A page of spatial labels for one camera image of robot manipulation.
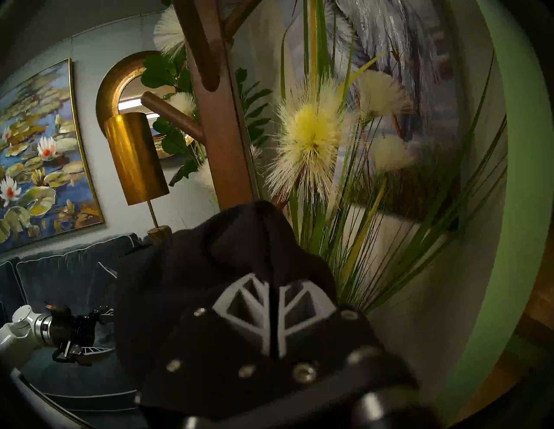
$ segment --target coat rack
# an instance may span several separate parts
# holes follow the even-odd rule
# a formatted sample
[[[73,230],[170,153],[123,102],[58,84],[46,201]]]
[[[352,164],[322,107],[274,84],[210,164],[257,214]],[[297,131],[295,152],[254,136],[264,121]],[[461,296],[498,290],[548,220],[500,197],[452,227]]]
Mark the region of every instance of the coat rack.
[[[250,141],[233,91],[227,43],[261,0],[244,0],[221,21],[217,0],[175,0],[187,42],[187,67],[202,125],[146,91],[141,102],[206,147],[219,208],[258,199]]]

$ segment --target sofa cushion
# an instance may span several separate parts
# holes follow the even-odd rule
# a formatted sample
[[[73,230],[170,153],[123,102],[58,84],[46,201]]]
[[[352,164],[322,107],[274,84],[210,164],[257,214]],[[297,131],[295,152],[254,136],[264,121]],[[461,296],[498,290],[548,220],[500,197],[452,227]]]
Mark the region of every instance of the sofa cushion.
[[[43,301],[65,304],[73,315],[85,314],[99,305],[113,305],[119,258],[137,246],[134,235],[113,237],[58,251],[58,255],[36,255],[17,264],[23,291],[35,312],[44,311]],[[96,325],[95,345],[114,348],[113,324]],[[95,396],[128,392],[134,388],[115,353],[92,366],[52,361],[52,348],[34,352],[21,368],[25,378],[45,394]]]
[[[16,258],[0,263],[0,301],[4,306],[4,317],[9,322],[12,321],[13,313],[25,305],[16,273],[18,261]]]
[[[23,259],[16,270],[25,300],[35,313],[44,311],[45,301],[65,304],[73,314],[90,312],[96,304],[94,273],[98,262],[114,267],[137,243],[135,234],[121,235]]]

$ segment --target black cloth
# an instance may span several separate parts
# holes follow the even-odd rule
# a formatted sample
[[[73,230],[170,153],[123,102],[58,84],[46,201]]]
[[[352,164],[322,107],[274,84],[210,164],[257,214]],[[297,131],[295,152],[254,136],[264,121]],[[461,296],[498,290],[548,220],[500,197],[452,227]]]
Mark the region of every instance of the black cloth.
[[[233,207],[194,229],[178,231],[160,245],[126,256],[117,271],[117,356],[138,390],[160,351],[171,347],[172,332],[183,327],[182,315],[210,309],[231,283],[248,273],[270,285],[270,301],[272,292],[275,299],[279,287],[296,280],[312,281],[336,301],[327,264],[297,245],[283,214],[267,201]],[[218,332],[203,341],[217,342]],[[184,386],[183,391],[197,388]]]

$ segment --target painting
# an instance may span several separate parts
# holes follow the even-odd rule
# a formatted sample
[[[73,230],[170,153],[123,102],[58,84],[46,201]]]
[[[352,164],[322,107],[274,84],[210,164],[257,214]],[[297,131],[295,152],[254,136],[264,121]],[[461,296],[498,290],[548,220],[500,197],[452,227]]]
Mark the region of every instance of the painting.
[[[104,222],[72,85],[67,59],[0,99],[0,252]]]

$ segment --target gold lamp shade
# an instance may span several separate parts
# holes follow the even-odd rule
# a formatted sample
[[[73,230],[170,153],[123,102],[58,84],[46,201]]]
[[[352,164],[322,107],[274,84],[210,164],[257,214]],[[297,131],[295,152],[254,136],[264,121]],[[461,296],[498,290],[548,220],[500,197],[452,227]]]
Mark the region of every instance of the gold lamp shade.
[[[170,193],[144,113],[113,116],[104,130],[128,205]]]

